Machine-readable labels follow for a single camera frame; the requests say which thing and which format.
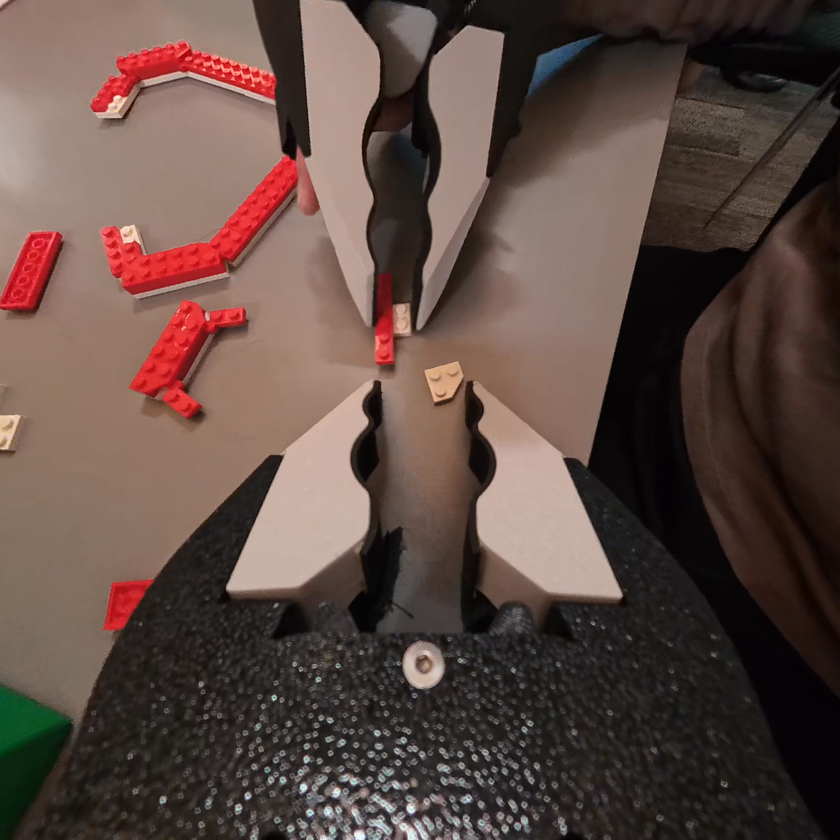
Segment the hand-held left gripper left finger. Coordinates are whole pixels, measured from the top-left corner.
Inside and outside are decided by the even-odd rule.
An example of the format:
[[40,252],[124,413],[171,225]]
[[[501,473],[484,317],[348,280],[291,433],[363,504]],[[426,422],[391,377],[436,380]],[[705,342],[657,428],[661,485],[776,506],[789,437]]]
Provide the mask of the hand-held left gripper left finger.
[[234,600],[352,603],[382,582],[369,481],[382,384],[368,381],[283,453],[227,586]]

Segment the person's right hand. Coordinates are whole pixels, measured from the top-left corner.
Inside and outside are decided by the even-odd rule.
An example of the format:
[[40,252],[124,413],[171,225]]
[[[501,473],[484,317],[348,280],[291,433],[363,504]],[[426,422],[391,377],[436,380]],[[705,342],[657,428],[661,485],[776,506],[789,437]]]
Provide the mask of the person's right hand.
[[305,216],[315,215],[319,209],[319,200],[308,171],[307,158],[301,148],[297,148],[297,204]]

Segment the long curved red lego assembly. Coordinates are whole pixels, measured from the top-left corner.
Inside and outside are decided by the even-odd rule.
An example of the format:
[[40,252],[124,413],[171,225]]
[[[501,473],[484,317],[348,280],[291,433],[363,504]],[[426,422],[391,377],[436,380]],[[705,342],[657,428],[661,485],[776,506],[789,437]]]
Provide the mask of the long curved red lego assembly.
[[276,101],[277,80],[267,70],[194,50],[179,41],[119,56],[118,73],[110,76],[91,100],[98,119],[122,119],[146,88],[192,78],[258,102]]

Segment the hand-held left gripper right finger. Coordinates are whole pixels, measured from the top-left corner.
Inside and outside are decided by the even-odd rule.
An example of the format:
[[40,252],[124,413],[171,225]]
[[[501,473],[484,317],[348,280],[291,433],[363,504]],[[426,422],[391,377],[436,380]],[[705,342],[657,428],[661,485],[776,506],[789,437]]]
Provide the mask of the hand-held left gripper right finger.
[[481,384],[465,390],[465,604],[618,604],[623,592],[561,452]]

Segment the square red lego plate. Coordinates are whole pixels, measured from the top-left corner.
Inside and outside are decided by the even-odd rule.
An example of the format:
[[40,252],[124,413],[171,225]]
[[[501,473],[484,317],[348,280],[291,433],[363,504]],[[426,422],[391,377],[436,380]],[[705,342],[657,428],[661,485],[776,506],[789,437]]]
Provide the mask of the square red lego plate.
[[106,632],[123,630],[153,582],[153,579],[113,582],[102,629]]

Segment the tan wedge lego plate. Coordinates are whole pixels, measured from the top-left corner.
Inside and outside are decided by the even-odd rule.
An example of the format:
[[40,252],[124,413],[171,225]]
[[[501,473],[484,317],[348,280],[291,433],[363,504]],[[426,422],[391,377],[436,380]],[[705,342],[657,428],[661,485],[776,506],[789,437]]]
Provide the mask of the tan wedge lego plate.
[[451,402],[464,381],[464,372],[457,361],[426,369],[424,376],[435,405]]

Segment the person's brown trouser leg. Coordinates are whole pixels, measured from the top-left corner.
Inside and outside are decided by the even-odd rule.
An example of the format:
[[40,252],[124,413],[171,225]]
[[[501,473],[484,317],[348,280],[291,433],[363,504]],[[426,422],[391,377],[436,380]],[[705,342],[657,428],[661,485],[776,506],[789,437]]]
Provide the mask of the person's brown trouser leg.
[[838,175],[804,196],[690,329],[686,449],[741,584],[839,689]]

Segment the thin metal rod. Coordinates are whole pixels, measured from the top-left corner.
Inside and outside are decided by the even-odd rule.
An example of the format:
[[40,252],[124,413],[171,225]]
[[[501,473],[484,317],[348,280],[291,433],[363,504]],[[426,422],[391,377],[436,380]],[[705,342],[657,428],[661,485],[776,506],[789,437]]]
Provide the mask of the thin metal rod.
[[770,146],[760,156],[760,158],[752,165],[751,169],[736,185],[729,195],[722,201],[722,203],[712,212],[704,223],[704,228],[708,228],[714,224],[719,217],[732,205],[740,195],[745,191],[748,185],[764,170],[770,167],[777,155],[782,152],[786,145],[799,132],[800,128],[805,125],[814,111],[818,110],[824,100],[830,98],[838,89],[839,71],[836,70],[826,81],[815,90],[810,99],[804,106],[794,115],[794,117],[783,128],[782,132],[773,140]]

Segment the small red and white brick piece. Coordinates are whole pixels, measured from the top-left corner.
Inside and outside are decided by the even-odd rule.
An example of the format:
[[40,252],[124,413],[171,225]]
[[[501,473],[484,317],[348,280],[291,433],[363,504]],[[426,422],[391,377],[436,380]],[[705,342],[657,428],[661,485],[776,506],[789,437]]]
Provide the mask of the small red and white brick piece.
[[380,366],[395,362],[392,275],[386,272],[376,281],[374,360]]

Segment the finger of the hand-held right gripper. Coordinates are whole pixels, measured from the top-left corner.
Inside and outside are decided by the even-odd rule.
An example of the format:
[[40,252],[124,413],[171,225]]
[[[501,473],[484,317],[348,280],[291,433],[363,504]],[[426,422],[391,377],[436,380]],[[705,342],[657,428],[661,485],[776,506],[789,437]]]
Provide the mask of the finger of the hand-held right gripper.
[[317,194],[351,298],[373,323],[375,261],[369,222],[375,199],[366,171],[366,138],[380,99],[380,51],[343,2],[300,3],[310,155]]
[[427,105],[436,130],[425,198],[428,225],[417,275],[415,329],[441,298],[487,191],[504,34],[463,28],[430,60]]

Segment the small red lego assembly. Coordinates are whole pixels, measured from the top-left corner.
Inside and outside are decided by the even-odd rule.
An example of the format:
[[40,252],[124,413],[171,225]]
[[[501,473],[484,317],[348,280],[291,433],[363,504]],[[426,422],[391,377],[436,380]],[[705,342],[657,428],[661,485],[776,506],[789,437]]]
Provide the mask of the small red lego assembly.
[[130,390],[163,402],[184,418],[195,417],[203,407],[186,390],[189,374],[213,336],[246,323],[245,308],[207,311],[197,302],[182,301],[132,379]]

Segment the green plastic bin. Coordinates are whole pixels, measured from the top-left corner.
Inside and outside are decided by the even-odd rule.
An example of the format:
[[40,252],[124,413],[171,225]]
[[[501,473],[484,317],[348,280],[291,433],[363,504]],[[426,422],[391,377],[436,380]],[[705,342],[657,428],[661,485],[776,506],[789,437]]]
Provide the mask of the green plastic bin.
[[71,719],[1,686],[1,838],[11,838],[69,737]]

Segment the angled red lego assembly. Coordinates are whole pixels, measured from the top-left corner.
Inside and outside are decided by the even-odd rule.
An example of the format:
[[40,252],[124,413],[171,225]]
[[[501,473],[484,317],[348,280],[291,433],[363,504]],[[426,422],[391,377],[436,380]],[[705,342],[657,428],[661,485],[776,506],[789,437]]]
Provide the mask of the angled red lego assembly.
[[286,210],[297,186],[297,165],[286,156],[206,242],[147,253],[137,227],[104,227],[100,236],[111,274],[134,298],[225,279]]

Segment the flat red lego plate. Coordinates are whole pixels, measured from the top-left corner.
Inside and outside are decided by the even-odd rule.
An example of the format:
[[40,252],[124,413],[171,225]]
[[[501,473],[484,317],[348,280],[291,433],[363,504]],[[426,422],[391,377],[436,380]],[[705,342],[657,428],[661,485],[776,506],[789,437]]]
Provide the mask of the flat red lego plate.
[[34,312],[56,265],[63,236],[57,231],[30,232],[20,249],[1,296],[1,309]]

